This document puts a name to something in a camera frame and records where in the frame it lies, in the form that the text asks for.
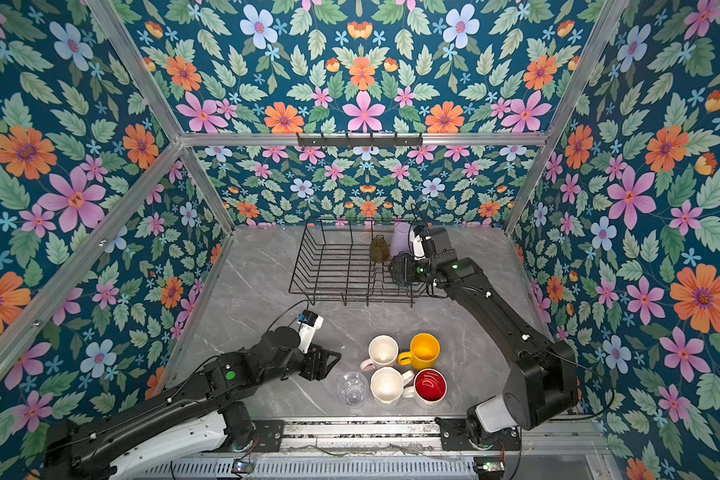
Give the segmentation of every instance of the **clear plastic cup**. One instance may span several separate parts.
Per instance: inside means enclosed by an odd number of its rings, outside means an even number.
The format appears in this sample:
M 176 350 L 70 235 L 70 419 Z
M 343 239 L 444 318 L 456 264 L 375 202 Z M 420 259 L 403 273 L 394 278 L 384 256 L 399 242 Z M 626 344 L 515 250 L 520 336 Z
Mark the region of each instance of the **clear plastic cup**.
M 368 398 L 368 379 L 360 372 L 347 372 L 338 380 L 338 398 L 346 405 L 359 406 Z

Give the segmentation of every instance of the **black wire dish rack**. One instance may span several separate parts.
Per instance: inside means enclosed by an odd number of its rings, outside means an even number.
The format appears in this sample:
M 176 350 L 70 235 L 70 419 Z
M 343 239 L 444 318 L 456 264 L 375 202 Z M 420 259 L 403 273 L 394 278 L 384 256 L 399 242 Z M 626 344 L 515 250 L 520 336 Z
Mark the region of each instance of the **black wire dish rack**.
M 416 220 L 406 220 L 412 226 Z M 389 273 L 388 257 L 383 264 L 371 260 L 371 242 L 384 236 L 392 243 L 394 222 L 320 219 L 304 226 L 302 242 L 293 267 L 289 293 L 306 295 L 314 304 L 325 302 L 410 303 L 420 296 L 437 296 L 432 284 L 419 282 L 398 286 Z

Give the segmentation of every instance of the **yellow mug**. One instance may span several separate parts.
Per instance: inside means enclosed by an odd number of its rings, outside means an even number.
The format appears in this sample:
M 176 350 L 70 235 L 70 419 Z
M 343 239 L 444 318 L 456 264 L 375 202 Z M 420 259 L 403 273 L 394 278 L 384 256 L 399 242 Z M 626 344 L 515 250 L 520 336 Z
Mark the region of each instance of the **yellow mug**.
M 416 370 L 431 369 L 440 356 L 440 342 L 429 333 L 419 333 L 411 340 L 411 351 L 398 356 L 401 366 L 410 365 Z

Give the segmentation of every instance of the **cup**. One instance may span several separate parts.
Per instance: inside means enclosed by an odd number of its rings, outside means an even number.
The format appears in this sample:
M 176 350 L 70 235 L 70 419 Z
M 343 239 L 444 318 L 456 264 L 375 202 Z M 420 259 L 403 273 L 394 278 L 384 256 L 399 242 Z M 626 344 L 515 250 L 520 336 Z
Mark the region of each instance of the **cup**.
M 368 345 L 368 356 L 371 358 L 360 364 L 360 370 L 390 366 L 398 356 L 398 343 L 389 335 L 379 335 Z
M 421 408 L 432 408 L 437 405 L 448 391 L 448 384 L 443 374 L 434 369 L 424 369 L 416 374 L 413 386 L 403 389 L 403 398 L 413 398 Z
M 401 366 L 410 365 L 416 370 L 431 369 L 440 356 L 440 342 L 429 333 L 419 333 L 411 340 L 411 350 L 398 356 Z
M 355 407 L 368 397 L 368 380 L 360 372 L 347 372 L 338 380 L 338 398 Z
M 400 373 L 390 366 L 384 366 L 371 377 L 371 393 L 377 406 L 391 408 L 403 394 L 405 384 L 411 381 L 414 374 L 411 370 Z

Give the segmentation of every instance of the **horizontal metal bar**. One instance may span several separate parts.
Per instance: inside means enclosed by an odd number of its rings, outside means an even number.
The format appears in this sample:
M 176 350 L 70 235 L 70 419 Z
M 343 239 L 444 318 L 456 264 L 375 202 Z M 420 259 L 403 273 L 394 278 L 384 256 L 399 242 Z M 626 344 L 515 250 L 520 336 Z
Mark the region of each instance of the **horizontal metal bar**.
M 94 228 L 80 247 L 35 295 L 18 318 L 0 335 L 0 380 L 16 363 L 16 359 L 27 351 L 34 338 L 42 331 L 56 310 L 61 307 L 70 290 L 79 283 L 104 251 L 106 243 L 117 237 L 120 228 L 134 215 L 149 192 L 173 166 L 181 146 L 177 142 L 168 144 L 155 162 L 125 192 L 117 205 Z
M 600 16 L 592 27 L 592 33 L 590 33 L 584 50 L 581 52 L 576 71 L 571 76 L 570 82 L 568 82 L 568 86 L 563 93 L 563 97 L 557 104 L 557 108 L 552 116 L 548 141 L 536 154 L 534 162 L 530 166 L 528 174 L 525 176 L 523 186 L 520 187 L 518 196 L 515 197 L 512 215 L 504 227 L 508 234 L 511 234 L 512 230 L 514 230 L 523 210 L 528 206 L 530 198 L 533 197 L 534 190 L 536 190 L 536 186 L 544 173 L 544 166 L 552 157 L 557 147 L 557 142 L 560 141 L 560 136 L 563 134 L 565 126 L 568 125 L 576 104 L 579 103 L 579 98 L 584 92 L 586 83 L 590 80 L 595 65 L 600 61 L 600 56 L 603 54 L 605 46 L 610 40 L 610 36 L 615 27 L 619 24 L 621 14 L 624 13 L 624 9 L 629 3 L 630 0 L 605 0 L 603 9 L 600 11 Z
M 187 342 L 189 340 L 192 340 L 195 336 L 195 331 L 197 331 L 198 325 L 202 321 L 202 314 L 205 312 L 206 307 L 210 302 L 213 289 L 219 279 L 219 274 L 221 274 L 221 271 L 224 269 L 224 262 L 226 262 L 226 258 L 230 254 L 231 250 L 232 235 L 228 235 L 226 237 L 226 240 L 224 241 L 224 244 L 221 247 L 219 256 L 216 258 L 216 263 L 213 264 L 213 266 L 211 267 L 211 272 L 208 274 L 208 278 L 206 279 L 206 283 L 202 288 L 202 292 L 198 296 L 194 308 L 192 308 L 192 315 L 189 319 L 187 319 L 187 324 L 184 325 L 184 331 L 182 332 L 181 337 L 176 343 L 176 346 L 173 347 L 170 359 L 166 364 L 165 373 L 157 382 L 157 387 L 155 387 L 155 395 L 162 392 L 163 388 L 165 388 L 165 385 L 168 385 L 168 387 L 173 387 L 175 384 L 178 383 L 176 381 L 176 374 L 178 372 L 179 365 L 184 364 L 186 353 L 188 352 L 188 349 L 185 349 L 184 347 L 186 347 Z
M 346 139 L 344 134 L 326 134 L 300 135 L 301 139 L 315 139 L 315 141 L 323 138 L 331 140 Z M 364 138 L 371 139 L 368 134 L 349 134 L 352 139 Z M 394 138 L 394 134 L 374 134 L 374 139 L 390 139 Z M 418 138 L 418 135 L 407 135 L 406 138 Z M 506 133 L 488 133 L 488 134 L 423 134 L 423 145 L 526 145 L 541 146 L 547 141 L 547 135 L 543 133 L 526 132 L 520 134 Z M 251 145 L 284 145 L 287 147 L 298 146 L 298 137 L 294 134 L 235 134 L 232 132 L 219 132 L 216 134 L 182 134 L 182 145 L 185 147 L 209 147 L 223 145 L 225 147 Z
M 168 140 L 176 141 L 182 133 L 179 121 L 176 120 L 173 110 L 168 105 L 163 92 L 160 91 L 160 87 L 157 86 L 152 73 L 146 69 L 144 56 L 139 52 L 133 38 L 126 30 L 115 6 L 110 0 L 88 0 L 87 5 L 134 80 L 141 96 L 152 109 L 152 113 L 160 123 Z
M 194 179 L 198 191 L 202 194 L 202 197 L 205 198 L 208 207 L 211 208 L 213 216 L 216 217 L 216 221 L 219 222 L 225 234 L 231 234 L 235 229 L 234 224 L 232 224 L 232 219 L 226 212 L 224 203 L 221 202 L 219 192 L 213 187 L 208 174 L 200 166 L 200 159 L 197 157 L 194 149 L 184 148 L 181 159 L 186 169 L 190 172 L 190 176 Z

